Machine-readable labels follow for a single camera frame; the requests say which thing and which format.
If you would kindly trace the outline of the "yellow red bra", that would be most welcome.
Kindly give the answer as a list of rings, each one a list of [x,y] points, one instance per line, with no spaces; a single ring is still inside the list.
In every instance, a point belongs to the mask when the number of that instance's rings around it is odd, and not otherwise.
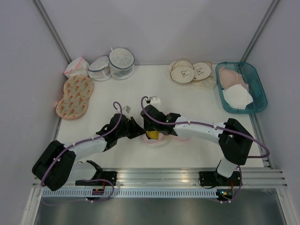
[[[149,140],[158,140],[159,132],[158,131],[146,131],[146,136]]]

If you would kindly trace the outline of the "white pink-zip mesh laundry bag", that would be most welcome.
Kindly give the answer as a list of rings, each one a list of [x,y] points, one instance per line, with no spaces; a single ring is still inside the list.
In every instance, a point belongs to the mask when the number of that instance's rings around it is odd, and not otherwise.
[[[177,136],[173,136],[173,135],[166,136],[163,134],[159,134],[158,139],[148,139],[146,134],[142,135],[142,141],[151,148],[166,145],[166,144],[170,143],[172,140],[185,142],[185,141],[188,141],[189,139],[190,138],[188,138],[188,137],[182,138],[182,137],[177,137]]]

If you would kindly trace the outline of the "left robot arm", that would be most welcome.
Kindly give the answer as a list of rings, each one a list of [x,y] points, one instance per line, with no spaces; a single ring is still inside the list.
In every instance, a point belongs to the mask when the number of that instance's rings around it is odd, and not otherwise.
[[[114,114],[109,124],[92,137],[75,143],[49,143],[32,168],[32,173],[40,179],[42,186],[57,191],[68,182],[77,186],[102,186],[105,182],[103,169],[92,160],[82,159],[113,148],[123,137],[134,139],[145,134],[133,117]]]

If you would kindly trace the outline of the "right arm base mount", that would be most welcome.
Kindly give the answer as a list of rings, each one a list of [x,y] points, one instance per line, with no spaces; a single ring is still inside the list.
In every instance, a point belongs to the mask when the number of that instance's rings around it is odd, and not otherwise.
[[[226,178],[214,171],[199,172],[198,184],[204,188],[238,187],[241,182],[240,173],[234,171],[231,177]]]

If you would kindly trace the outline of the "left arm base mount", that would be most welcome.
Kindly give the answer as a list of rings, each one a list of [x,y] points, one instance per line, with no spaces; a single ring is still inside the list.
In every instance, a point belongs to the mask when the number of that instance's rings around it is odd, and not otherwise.
[[[114,186],[117,181],[117,172],[116,171],[102,171],[97,172],[96,175],[91,180],[77,180],[75,182],[76,186],[105,186],[110,185],[112,183]]]

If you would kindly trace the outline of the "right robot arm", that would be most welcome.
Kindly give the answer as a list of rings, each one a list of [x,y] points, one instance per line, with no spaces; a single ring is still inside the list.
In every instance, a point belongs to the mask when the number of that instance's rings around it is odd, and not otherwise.
[[[195,137],[217,144],[223,153],[214,180],[225,185],[238,166],[245,165],[253,143],[253,136],[236,120],[229,118],[221,123],[191,121],[178,113],[165,115],[152,105],[141,111],[146,131],[180,138]]]

